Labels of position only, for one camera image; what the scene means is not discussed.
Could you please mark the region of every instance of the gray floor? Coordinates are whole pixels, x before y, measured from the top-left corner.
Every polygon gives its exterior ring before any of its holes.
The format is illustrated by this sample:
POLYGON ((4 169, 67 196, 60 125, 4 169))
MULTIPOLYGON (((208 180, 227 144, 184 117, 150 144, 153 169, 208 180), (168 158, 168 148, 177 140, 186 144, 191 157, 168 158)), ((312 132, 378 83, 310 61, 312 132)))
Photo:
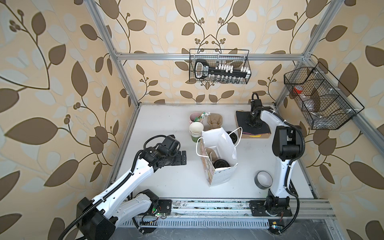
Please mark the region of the gray floor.
POLYGON ((135 228, 117 228, 111 240, 332 240, 327 225, 310 220, 297 220, 282 235, 274 236, 264 229, 159 228, 141 235, 135 228))

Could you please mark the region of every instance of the wallpaper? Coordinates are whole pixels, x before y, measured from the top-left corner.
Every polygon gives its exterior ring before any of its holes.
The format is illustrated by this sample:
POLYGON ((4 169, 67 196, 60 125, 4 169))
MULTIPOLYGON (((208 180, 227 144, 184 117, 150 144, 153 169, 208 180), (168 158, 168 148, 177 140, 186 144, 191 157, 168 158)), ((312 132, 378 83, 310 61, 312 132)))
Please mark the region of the wallpaper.
POLYGON ((302 53, 327 0, 96 0, 122 53, 302 53))
POLYGON ((133 112, 78 3, 0 0, 0 239, 56 240, 104 188, 133 112))
POLYGON ((127 60, 129 80, 142 103, 248 103, 257 92, 263 103, 272 103, 284 86, 284 73, 292 61, 250 61, 248 84, 220 84, 189 79, 185 61, 127 60))
MULTIPOLYGON (((363 112, 384 133, 384 2, 346 0, 312 56, 328 66, 366 107, 363 112)), ((384 158, 349 121, 335 131, 309 130, 292 96, 282 116, 300 125, 302 157, 321 198, 329 199, 351 240, 384 239, 384 158)))

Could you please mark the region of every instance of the black wire basket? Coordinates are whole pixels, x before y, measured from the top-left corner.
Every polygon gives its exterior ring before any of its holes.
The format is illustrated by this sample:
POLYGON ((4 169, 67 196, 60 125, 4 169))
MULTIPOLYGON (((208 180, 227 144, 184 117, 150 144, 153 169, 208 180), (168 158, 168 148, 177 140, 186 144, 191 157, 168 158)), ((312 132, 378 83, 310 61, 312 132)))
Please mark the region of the black wire basket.
POLYGON ((189 81, 247 84, 252 75, 248 54, 249 50, 190 49, 189 81))
POLYGON ((302 67, 284 74, 284 84, 313 130, 336 130, 364 109, 361 102, 326 66, 302 67), (334 78, 337 87, 325 74, 334 78))

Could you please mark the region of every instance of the mesh basket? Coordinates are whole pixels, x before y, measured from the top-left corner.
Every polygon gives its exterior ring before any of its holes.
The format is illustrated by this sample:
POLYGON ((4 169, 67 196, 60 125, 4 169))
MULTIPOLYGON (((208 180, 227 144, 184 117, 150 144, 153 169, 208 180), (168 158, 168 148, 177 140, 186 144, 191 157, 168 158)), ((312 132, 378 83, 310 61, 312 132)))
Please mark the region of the mesh basket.
POLYGON ((249 50, 190 49, 189 82, 247 84, 251 77, 249 50))
POLYGON ((339 129, 364 109, 361 102, 320 62, 314 68, 302 67, 284 74, 284 84, 313 130, 339 129), (337 87, 324 77, 326 73, 337 80, 337 87))

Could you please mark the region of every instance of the white rope handle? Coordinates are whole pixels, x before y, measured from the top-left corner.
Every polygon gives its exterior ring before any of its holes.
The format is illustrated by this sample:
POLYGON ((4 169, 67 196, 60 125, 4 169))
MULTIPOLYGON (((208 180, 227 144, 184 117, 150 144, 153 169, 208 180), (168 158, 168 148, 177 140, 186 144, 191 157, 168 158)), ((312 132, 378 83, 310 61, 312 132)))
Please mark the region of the white rope handle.
POLYGON ((197 152, 197 145, 199 144, 199 140, 200 139, 203 139, 202 137, 199 137, 199 139, 197 140, 197 143, 196 143, 196 154, 198 155, 198 156, 200 156, 200 157, 207 157, 207 158, 209 158, 209 156, 203 156, 203 155, 200 155, 198 152, 197 152))
POLYGON ((236 128, 233 132, 231 132, 230 134, 228 134, 228 135, 231 135, 232 133, 234 133, 235 131, 237 131, 239 128, 241 129, 241 131, 240 131, 240 138, 239 138, 239 141, 237 142, 235 148, 236 148, 237 145, 239 145, 239 143, 240 143, 241 136, 243 135, 243 128, 242 128, 242 127, 238 127, 238 128, 236 128))

